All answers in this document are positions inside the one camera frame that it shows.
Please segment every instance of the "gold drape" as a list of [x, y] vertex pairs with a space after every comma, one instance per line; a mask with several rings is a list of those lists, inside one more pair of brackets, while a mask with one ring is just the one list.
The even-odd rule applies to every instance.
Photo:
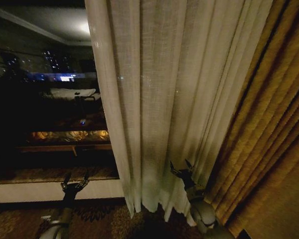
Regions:
[[299, 0], [275, 0], [207, 200], [237, 235], [298, 163]]

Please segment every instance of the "patterned carpet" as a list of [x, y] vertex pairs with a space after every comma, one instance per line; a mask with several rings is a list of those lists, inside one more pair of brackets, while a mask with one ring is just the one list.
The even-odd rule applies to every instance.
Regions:
[[[38, 239], [58, 202], [0, 205], [0, 239]], [[182, 214], [172, 211], [169, 222], [163, 210], [145, 208], [131, 219], [123, 199], [78, 200], [69, 234], [71, 239], [201, 239], [196, 227], [190, 227]]]

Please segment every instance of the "ceiling light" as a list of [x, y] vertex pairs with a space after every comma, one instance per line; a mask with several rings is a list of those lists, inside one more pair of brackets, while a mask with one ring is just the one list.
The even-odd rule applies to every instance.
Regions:
[[90, 34], [89, 24], [85, 23], [85, 24], [81, 25], [81, 30]]

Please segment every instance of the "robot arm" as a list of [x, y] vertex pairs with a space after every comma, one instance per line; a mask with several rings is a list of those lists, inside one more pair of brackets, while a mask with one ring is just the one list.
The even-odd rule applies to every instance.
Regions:
[[193, 167], [187, 161], [188, 169], [176, 170], [170, 163], [171, 172], [181, 178], [190, 203], [190, 214], [205, 239], [233, 239], [233, 235], [218, 224], [214, 208], [204, 201], [204, 188], [196, 185], [191, 179]]

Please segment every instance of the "fabric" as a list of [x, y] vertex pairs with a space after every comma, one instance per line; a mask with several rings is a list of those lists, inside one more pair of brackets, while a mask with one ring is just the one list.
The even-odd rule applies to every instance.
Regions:
[[270, 0], [86, 0], [111, 144], [133, 215], [189, 215], [169, 162], [206, 185]]
[[208, 200], [234, 235], [299, 162], [299, 0], [275, 0]]

